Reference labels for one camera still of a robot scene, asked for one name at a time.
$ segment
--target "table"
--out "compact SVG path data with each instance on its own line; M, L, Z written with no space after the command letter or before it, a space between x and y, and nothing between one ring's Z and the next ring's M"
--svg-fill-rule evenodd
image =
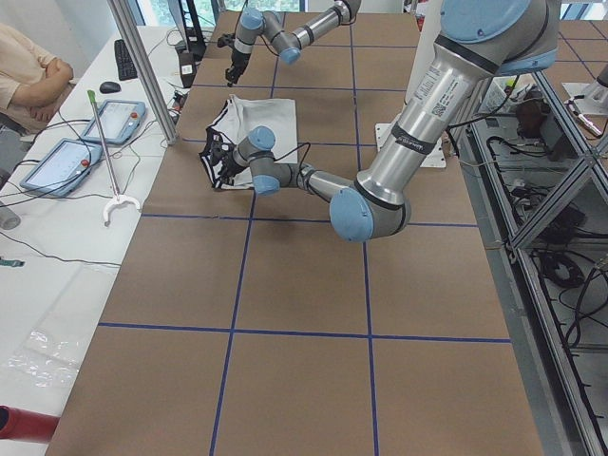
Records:
M165 42L171 28L140 28L144 45L150 53L164 99L169 102L174 86L181 86L178 57L175 50ZM85 75L61 108L67 120L87 119L92 116L86 90L97 91L103 81L118 81L114 61L112 36ZM169 42L175 42L175 36ZM120 82L122 91L109 95L97 93L100 103L104 99L126 99L145 101L148 112L142 121L143 127L155 119L139 80ZM58 115L50 122L60 122ZM85 124L75 124L82 131ZM41 159L62 138L75 138L66 126L44 132L28 152L27 159ZM124 192L144 201L161 165L165 150L163 135L157 123L152 123L146 133L127 148L121 157L113 160L117 178L122 189L131 171L137 165L132 182ZM18 183L28 166L17 168L11 182ZM7 184L0 194L5 203L26 200L27 196L8 196L15 193ZM111 196L109 175L102 163L94 169L84 183L71 196L79 198L90 194ZM83 199L36 199L13 206L21 218L14 230L3 232L12 238L23 240L48 255L62 258L83 258L91 261L121 263L131 236L141 216L135 208L125 206L111 213L111 225L104 227L102 211L107 199L91 197ZM19 258L26 262L22 268L0 268L3 305L0 319L0 364L20 351L30 332L46 328L46 334L55 337L49 345L63 342L59 353L64 359L73 359L77 366L82 361L88 342L93 334L99 315L118 273L118 268L84 263L63 263L43 258L26 246L0 237L0 255ZM15 373L15 370L0 369L0 403L22 409L33 409L43 413L61 414L69 395L73 378L53 387L36 387L33 377ZM36 444L0 442L0 453L12 456L44 454L46 446Z
M360 14L295 66L256 46L230 89L229 50L208 50L48 456L542 454L457 161L412 180L404 233L363 245L319 199L216 193L199 164L235 93L295 99L307 161L354 177L418 36Z

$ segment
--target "black keyboard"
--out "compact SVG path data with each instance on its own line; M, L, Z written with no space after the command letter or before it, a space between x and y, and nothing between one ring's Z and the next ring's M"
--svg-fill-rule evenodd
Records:
M121 39L114 42L114 56L116 57L119 81L137 78L137 69L135 68L135 64L133 64L133 59L129 55L124 40Z

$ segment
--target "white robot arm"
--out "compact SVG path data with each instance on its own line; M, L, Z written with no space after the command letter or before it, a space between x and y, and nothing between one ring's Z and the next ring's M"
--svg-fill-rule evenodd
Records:
M281 58L292 63L305 46L340 24L350 23L360 0L339 0L334 7L294 33L285 32L271 12L246 9L237 27L233 66L236 82L257 36L265 35ZM276 163L275 137L264 126L254 129L231 151L227 175L249 166L258 194L298 187L330 203L335 231L349 241L394 235L408 224L404 189L449 121L482 79L537 71L557 54L560 0L445 0L435 59L389 139L367 170L346 180L307 163Z

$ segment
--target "green object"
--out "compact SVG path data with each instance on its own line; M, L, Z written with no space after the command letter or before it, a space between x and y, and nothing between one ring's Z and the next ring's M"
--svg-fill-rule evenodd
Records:
M3 259L0 256L0 266L9 266L10 268L20 268L24 264L26 264L25 261L20 261L18 259Z

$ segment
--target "label on robot arm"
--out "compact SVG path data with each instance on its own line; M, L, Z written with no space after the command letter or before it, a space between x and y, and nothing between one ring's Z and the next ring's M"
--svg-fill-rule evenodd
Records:
M441 84L441 91L435 88ZM428 69L414 93L414 99L420 102L427 114L443 121L449 119L454 109L468 92L469 83L461 78L447 75L432 66Z

